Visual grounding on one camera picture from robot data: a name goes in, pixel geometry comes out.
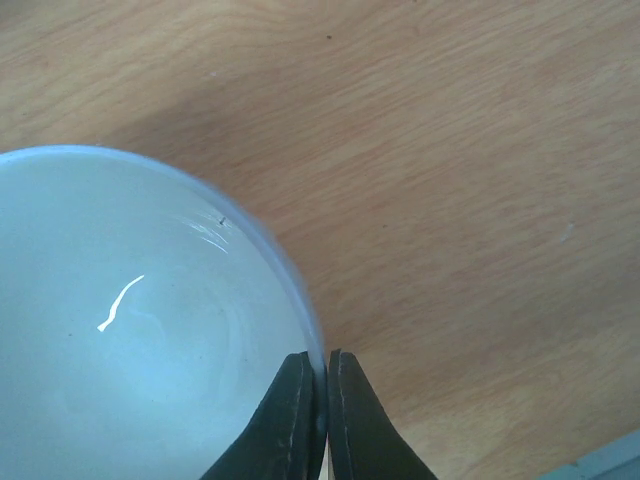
white bowl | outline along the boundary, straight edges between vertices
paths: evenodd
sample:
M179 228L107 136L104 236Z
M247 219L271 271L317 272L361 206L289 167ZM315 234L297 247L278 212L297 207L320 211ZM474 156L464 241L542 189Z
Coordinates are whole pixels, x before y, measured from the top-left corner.
M324 398L295 268L185 173L98 147L0 155L0 248L0 479L197 480L292 352Z

wooden table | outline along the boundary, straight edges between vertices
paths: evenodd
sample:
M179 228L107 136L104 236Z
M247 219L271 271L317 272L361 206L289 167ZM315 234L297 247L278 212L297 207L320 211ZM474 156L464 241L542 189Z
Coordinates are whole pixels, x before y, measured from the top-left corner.
M0 150L140 152L278 235L442 479L640 427L640 5L0 2Z

bowl rim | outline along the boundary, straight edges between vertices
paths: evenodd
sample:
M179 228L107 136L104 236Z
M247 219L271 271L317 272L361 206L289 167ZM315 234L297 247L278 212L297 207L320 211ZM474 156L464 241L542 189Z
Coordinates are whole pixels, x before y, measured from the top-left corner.
M201 180L177 167L145 155L104 146L75 144L43 145L0 153L0 165L34 159L34 157L41 157L43 155L61 155L65 153L74 155L99 155L114 161L136 164L159 172L176 182L182 183L191 191L211 203L247 236L280 281L287 297L291 301L295 313L300 319L300 326L307 343L309 360L315 372L314 397L316 399L317 409L316 433L319 437L322 437L322 441L324 441L328 414L324 338L318 317L307 292L306 284L297 267L287 256L284 249L278 244L275 237L257 219L247 213L247 211L231 199L231 197L223 193L213 184Z

tabletop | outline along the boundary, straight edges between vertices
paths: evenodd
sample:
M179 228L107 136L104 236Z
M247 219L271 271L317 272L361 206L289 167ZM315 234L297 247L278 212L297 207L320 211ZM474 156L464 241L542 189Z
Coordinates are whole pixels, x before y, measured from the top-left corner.
M443 479L640 427L640 5L3 0L0 150L218 185Z

wood grain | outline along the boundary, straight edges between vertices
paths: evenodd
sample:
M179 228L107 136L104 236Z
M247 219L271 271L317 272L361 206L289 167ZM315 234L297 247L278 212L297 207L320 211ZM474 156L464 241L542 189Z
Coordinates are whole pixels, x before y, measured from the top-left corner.
M4 0L0 149L219 185L443 479L640 427L640 5Z

